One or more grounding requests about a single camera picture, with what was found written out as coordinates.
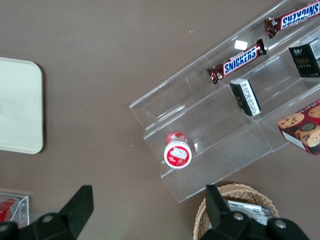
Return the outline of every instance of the white and red cup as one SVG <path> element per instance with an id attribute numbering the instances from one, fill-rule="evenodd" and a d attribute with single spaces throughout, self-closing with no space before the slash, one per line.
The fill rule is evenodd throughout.
<path id="1" fill-rule="evenodd" d="M 181 132 L 170 133 L 165 140 L 164 160 L 171 168 L 185 168 L 191 161 L 192 153 L 187 138 Z"/>
<path id="2" fill-rule="evenodd" d="M 12 220 L 19 202 L 17 198 L 8 198 L 4 202 L 0 202 L 0 223 Z"/>

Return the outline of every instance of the candy bar wrapper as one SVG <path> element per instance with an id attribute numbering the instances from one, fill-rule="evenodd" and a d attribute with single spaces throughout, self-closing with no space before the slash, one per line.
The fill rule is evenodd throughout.
<path id="1" fill-rule="evenodd" d="M 218 64 L 208 69 L 208 73 L 214 84 L 218 83 L 218 80 L 223 79 L 225 76 L 233 73 L 244 65 L 257 59 L 261 55 L 267 54 L 262 39 L 256 41 L 256 44 L 249 47 L 247 50 L 239 53 L 238 55 L 230 58 L 222 64 Z"/>
<path id="2" fill-rule="evenodd" d="M 320 77 L 320 40 L 319 38 L 289 47 L 293 61 L 302 78 Z"/>
<path id="3" fill-rule="evenodd" d="M 247 79 L 238 78 L 230 81 L 230 88 L 242 112 L 250 117 L 261 112 L 255 92 Z"/>
<path id="4" fill-rule="evenodd" d="M 278 31 L 297 24 L 302 20 L 314 17 L 319 13 L 320 0 L 317 0 L 296 10 L 287 12 L 282 16 L 278 16 L 276 18 L 268 17 L 264 20 L 264 24 L 269 38 L 272 39 Z"/>
<path id="5" fill-rule="evenodd" d="M 278 122 L 282 136 L 312 155 L 320 154 L 320 100 Z"/>

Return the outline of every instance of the clear plastic box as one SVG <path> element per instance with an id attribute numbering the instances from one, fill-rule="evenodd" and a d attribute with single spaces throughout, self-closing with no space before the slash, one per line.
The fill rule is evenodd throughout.
<path id="1" fill-rule="evenodd" d="M 19 228 L 29 225 L 29 197 L 11 193 L 0 192 L 0 207 L 2 204 L 12 203 L 9 211 L 9 222 L 16 222 Z"/>
<path id="2" fill-rule="evenodd" d="M 288 50 L 306 38 L 320 37 L 319 16 L 280 30 L 272 39 L 264 23 L 309 3 L 282 1 L 130 105 L 145 129 L 145 142 L 160 161 L 163 181 L 179 202 L 288 144 L 277 122 L 320 98 L 320 79 L 301 78 Z M 263 39 L 267 55 L 216 85 L 211 82 L 207 69 L 241 52 L 235 49 L 236 40 L 250 47 L 258 39 Z M 259 115 L 241 112 L 229 87 L 236 78 L 250 81 L 261 106 Z M 172 132 L 183 133 L 193 151 L 191 163 L 178 170 L 164 161 L 165 140 Z"/>

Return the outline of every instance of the metal screw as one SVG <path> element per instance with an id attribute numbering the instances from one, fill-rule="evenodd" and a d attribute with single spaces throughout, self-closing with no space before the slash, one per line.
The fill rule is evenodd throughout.
<path id="1" fill-rule="evenodd" d="M 245 217 L 239 212 L 236 212 L 235 214 L 233 214 L 233 217 L 239 221 L 242 221 L 243 219 L 245 219 Z"/>
<path id="2" fill-rule="evenodd" d="M 9 228 L 8 224 L 0 226 L 0 233 L 5 232 L 8 228 Z"/>
<path id="3" fill-rule="evenodd" d="M 52 215 L 47 215 L 42 219 L 43 223 L 48 223 L 50 222 L 54 217 Z"/>
<path id="4" fill-rule="evenodd" d="M 287 224 L 286 224 L 284 221 L 282 221 L 282 220 L 276 220 L 276 221 L 274 222 L 274 224 L 275 224 L 278 228 L 281 228 L 281 229 L 287 228 Z"/>

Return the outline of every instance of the snickers bar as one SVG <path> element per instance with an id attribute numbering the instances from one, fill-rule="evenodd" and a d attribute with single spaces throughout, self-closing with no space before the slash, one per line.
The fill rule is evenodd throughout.
<path id="1" fill-rule="evenodd" d="M 265 50 L 264 43 L 262 39 L 256 41 L 256 44 L 249 47 L 247 50 L 239 53 L 238 55 L 230 58 L 222 64 L 218 64 L 208 69 L 208 73 L 214 84 L 220 79 L 223 79 L 225 76 L 233 73 L 235 70 L 243 67 L 244 65 L 250 63 L 254 59 L 258 58 L 261 55 L 267 54 Z"/>
<path id="2" fill-rule="evenodd" d="M 309 19 L 315 15 L 318 15 L 320 13 L 319 10 L 320 0 L 316 0 L 313 3 L 288 12 L 282 16 L 278 16 L 276 18 L 267 18 L 266 20 L 264 20 L 264 24 L 269 38 L 272 39 L 281 29 L 285 29 L 301 22 L 302 20 Z"/>

